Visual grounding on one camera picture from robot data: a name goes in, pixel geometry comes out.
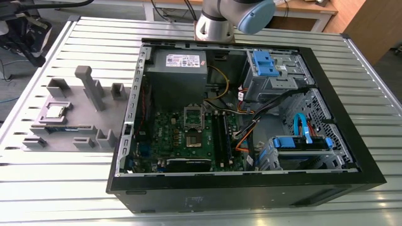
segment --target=power supply label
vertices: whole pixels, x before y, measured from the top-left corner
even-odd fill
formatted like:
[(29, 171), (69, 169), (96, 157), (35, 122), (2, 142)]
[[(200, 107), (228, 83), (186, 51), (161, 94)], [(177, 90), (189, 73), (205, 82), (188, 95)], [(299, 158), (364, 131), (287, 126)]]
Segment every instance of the power supply label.
[(165, 57), (166, 67), (200, 67), (198, 55), (168, 54)]

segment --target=ram slot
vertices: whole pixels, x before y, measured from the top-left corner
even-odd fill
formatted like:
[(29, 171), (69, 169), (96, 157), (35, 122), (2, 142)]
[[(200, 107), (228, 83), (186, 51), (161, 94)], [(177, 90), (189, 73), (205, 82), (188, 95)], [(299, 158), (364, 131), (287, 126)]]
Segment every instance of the ram slot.
[(212, 136), (213, 136), (213, 153), (216, 167), (221, 168), (228, 165), (226, 143), (228, 131), (225, 130), (225, 116), (214, 115), (212, 117)]

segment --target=slotted aluminum surface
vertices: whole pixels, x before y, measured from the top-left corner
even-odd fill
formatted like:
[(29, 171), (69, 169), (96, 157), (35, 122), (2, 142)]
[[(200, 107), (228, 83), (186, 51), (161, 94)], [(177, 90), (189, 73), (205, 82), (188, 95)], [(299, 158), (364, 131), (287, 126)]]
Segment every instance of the slotted aluminum surface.
[(110, 153), (26, 153), (23, 133), (47, 95), (50, 78), (73, 77), (77, 65), (93, 69), (102, 86), (130, 86), (140, 38), (192, 40), (190, 24), (82, 17), (61, 34), (0, 129), (0, 223), (29, 225), (400, 225), (400, 104), (352, 43), (336, 34), (264, 30), (236, 42), (309, 47), (360, 132), (387, 183), (312, 208), (201, 213), (132, 214), (105, 194)]

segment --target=aluminum table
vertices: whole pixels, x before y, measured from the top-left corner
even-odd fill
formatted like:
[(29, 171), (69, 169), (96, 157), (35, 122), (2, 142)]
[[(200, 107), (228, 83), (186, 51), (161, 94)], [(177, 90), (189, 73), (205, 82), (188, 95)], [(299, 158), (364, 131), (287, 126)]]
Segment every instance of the aluminum table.
[(81, 17), (68, 21), (0, 129), (0, 223), (29, 225), (400, 225), (402, 107), (351, 40), (337, 34), (236, 32), (236, 42), (308, 47), (349, 113), (387, 183), (308, 208), (133, 214), (105, 193), (112, 153), (23, 152), (21, 141), (43, 104), (50, 78), (93, 69), (101, 85), (130, 86), (140, 39), (188, 39), (190, 24)]

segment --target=open computer tower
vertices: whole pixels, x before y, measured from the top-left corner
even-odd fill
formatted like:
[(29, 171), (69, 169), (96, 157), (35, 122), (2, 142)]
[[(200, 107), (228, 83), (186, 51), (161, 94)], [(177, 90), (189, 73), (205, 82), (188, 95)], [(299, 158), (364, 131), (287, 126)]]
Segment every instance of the open computer tower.
[(106, 192), (132, 212), (319, 205), (385, 180), (311, 49), (142, 39)]

